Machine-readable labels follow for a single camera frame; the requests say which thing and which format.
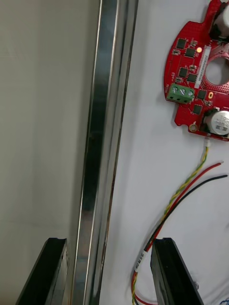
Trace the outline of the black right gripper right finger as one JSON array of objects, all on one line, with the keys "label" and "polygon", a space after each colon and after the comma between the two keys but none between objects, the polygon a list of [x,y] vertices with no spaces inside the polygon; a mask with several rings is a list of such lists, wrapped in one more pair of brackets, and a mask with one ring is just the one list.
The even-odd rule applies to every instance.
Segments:
[{"label": "black right gripper right finger", "polygon": [[202,305],[203,301],[172,238],[156,239],[151,272],[159,305]]}]

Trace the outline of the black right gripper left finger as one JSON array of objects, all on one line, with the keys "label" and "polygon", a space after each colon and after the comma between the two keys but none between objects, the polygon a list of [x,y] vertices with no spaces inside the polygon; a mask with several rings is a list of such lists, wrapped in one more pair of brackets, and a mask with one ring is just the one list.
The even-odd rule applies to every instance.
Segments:
[{"label": "black right gripper left finger", "polygon": [[69,267],[66,239],[49,238],[16,302],[18,305],[61,305]]}]

